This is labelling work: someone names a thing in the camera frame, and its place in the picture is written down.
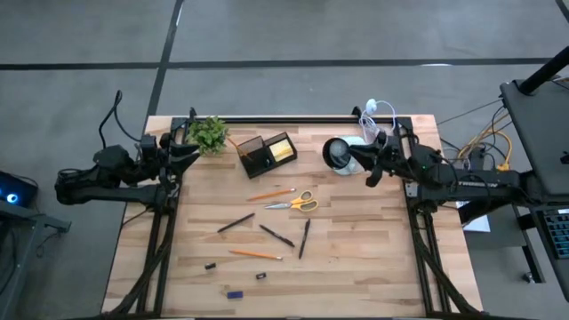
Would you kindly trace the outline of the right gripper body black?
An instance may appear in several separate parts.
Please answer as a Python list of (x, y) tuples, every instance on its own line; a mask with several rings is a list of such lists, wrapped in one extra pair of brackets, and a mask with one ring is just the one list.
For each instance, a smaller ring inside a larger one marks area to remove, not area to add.
[(396, 136), (388, 136), (388, 174), (400, 178), (418, 178), (419, 165), (412, 154), (407, 154), (403, 142)]

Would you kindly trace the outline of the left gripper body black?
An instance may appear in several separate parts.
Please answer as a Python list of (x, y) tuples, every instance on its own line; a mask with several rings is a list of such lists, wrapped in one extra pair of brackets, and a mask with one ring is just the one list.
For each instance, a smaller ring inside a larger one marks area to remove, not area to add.
[(159, 178), (171, 178), (172, 169), (170, 166), (170, 153), (167, 150), (160, 150), (158, 152), (158, 177)]

